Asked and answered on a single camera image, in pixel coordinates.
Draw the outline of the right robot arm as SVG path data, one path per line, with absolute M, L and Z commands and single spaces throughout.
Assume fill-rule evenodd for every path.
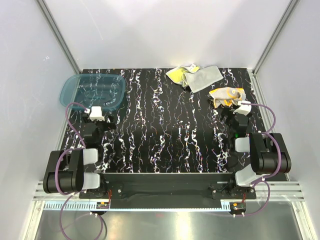
M 234 172 L 227 184 L 219 190 L 235 199 L 254 192 L 254 187 L 258 183 L 265 183 L 268 178 L 288 173 L 292 167 L 283 136 L 280 133 L 249 133 L 247 128 L 250 116 L 224 108 L 220 118 L 229 127 L 229 149 L 250 155 L 250 164 Z

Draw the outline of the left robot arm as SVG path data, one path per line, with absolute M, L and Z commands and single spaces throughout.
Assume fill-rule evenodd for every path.
M 90 190 L 97 198 L 108 193 L 108 186 L 98 173 L 86 173 L 85 166 L 103 159 L 102 140 L 105 132 L 115 130 L 114 117 L 108 115 L 100 120 L 91 120 L 87 113 L 82 115 L 82 139 L 85 147 L 54 150 L 50 153 L 43 178 L 43 190 L 47 194 L 62 195 Z

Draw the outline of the grey yellow frog towel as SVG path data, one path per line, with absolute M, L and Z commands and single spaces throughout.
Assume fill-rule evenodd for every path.
M 166 76 L 183 88 L 189 87 L 193 93 L 197 93 L 224 78 L 216 65 L 200 67 L 195 64 L 175 67 L 169 70 Z

